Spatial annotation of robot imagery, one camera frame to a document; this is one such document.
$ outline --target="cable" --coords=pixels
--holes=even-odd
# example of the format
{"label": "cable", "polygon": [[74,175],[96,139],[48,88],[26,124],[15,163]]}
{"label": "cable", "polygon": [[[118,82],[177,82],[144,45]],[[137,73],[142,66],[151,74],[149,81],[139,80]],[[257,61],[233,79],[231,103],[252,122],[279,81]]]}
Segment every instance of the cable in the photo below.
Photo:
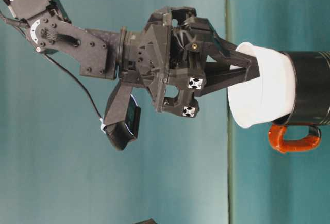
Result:
{"label": "cable", "polygon": [[97,109],[97,106],[95,105],[95,102],[94,102],[91,94],[89,93],[89,91],[87,90],[87,88],[80,82],[80,80],[78,80],[68,69],[66,69],[61,64],[59,64],[58,62],[56,62],[55,60],[53,60],[52,58],[50,58],[47,54],[42,54],[42,56],[45,57],[50,63],[55,64],[59,69],[61,69],[63,72],[65,72],[67,75],[69,75],[74,81],[76,81],[80,85],[80,87],[84,90],[84,92],[86,93],[87,97],[91,101],[91,103],[93,105],[93,108],[95,110],[96,115],[98,116],[99,119],[102,119],[102,116],[101,116],[99,110]]}
{"label": "cable", "polygon": [[0,19],[2,19],[6,24],[15,26],[15,27],[19,27],[19,28],[24,28],[24,29],[28,29],[30,26],[28,25],[28,23],[25,22],[21,22],[15,19],[10,19],[7,18],[6,16],[4,16],[2,14],[2,12],[0,11]]}
{"label": "cable", "polygon": [[[22,31],[21,28],[28,28],[29,27],[28,24],[25,24],[25,23],[20,22],[20,21],[17,21],[17,20],[8,19],[7,17],[5,17],[1,13],[1,11],[0,11],[0,19],[2,19],[6,24],[11,25],[12,27],[14,27],[25,39],[27,39],[24,31]],[[101,123],[103,123],[103,118],[102,118],[99,110],[97,109],[97,106],[96,106],[96,104],[95,104],[95,102],[94,102],[91,94],[89,93],[89,91],[87,90],[87,88],[81,83],[81,81],[78,80],[68,69],[66,69],[65,67],[63,67],[57,61],[55,61],[52,58],[50,58],[47,54],[42,54],[42,56],[44,58],[46,58],[50,63],[56,65],[64,73],[66,73],[68,76],[70,76],[74,81],[76,81],[76,83],[83,89],[83,91],[86,93],[88,99],[92,103],[93,109],[94,109],[94,111],[95,111],[98,119],[101,121]]]}

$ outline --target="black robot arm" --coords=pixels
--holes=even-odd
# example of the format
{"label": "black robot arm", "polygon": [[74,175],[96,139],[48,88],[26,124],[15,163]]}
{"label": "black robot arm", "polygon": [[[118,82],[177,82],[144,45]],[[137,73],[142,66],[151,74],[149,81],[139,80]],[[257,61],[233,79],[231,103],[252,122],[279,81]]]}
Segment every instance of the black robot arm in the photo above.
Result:
{"label": "black robot arm", "polygon": [[[195,97],[259,76],[256,58],[236,52],[191,7],[164,7],[152,13],[141,32],[122,27],[116,33],[73,26],[60,0],[4,2],[14,19],[1,13],[0,18],[24,32],[37,53],[71,55],[80,63],[81,76],[118,76],[101,121],[119,150],[138,136],[141,109],[131,95],[133,87],[148,91],[156,111],[192,118],[199,111]],[[176,97],[166,96],[168,85],[178,89]]]}

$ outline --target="black mug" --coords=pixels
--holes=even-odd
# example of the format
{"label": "black mug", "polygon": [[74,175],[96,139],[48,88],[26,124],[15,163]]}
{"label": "black mug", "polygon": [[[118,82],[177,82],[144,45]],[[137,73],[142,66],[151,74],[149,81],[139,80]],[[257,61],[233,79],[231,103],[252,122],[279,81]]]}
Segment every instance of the black mug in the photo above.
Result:
{"label": "black mug", "polygon": [[[295,103],[290,114],[273,121],[269,142],[281,153],[312,150],[321,142],[318,126],[330,124],[330,52],[282,53],[294,68]],[[309,126],[309,134],[300,140],[284,140],[291,125]]]}

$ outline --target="brass screw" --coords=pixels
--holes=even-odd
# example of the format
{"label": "brass screw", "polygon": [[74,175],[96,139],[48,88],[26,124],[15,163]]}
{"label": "brass screw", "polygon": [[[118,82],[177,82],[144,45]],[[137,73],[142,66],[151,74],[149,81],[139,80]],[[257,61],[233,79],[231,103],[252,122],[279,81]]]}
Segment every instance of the brass screw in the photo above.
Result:
{"label": "brass screw", "polygon": [[196,43],[194,43],[194,44],[192,45],[192,49],[193,49],[193,50],[197,50],[197,49],[198,49],[198,45],[197,45]]}

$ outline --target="teal wall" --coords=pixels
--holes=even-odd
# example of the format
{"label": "teal wall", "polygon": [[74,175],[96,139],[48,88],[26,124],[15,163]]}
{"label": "teal wall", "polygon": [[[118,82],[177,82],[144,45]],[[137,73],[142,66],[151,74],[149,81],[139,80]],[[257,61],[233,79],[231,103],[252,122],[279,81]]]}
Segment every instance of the teal wall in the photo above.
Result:
{"label": "teal wall", "polygon": [[[328,51],[328,0],[229,0],[229,38],[277,50]],[[328,223],[330,128],[314,151],[282,155],[268,144],[270,124],[231,121],[232,223]],[[301,138],[307,128],[290,128]]]}
{"label": "teal wall", "polygon": [[[141,30],[194,6],[225,35],[225,0],[61,0],[74,24]],[[0,9],[9,15],[5,5]],[[116,151],[75,83],[0,23],[0,223],[228,223],[225,91],[194,119],[158,114],[143,90],[140,137]],[[78,63],[54,58],[78,74]],[[101,111],[115,82],[82,78]]]}

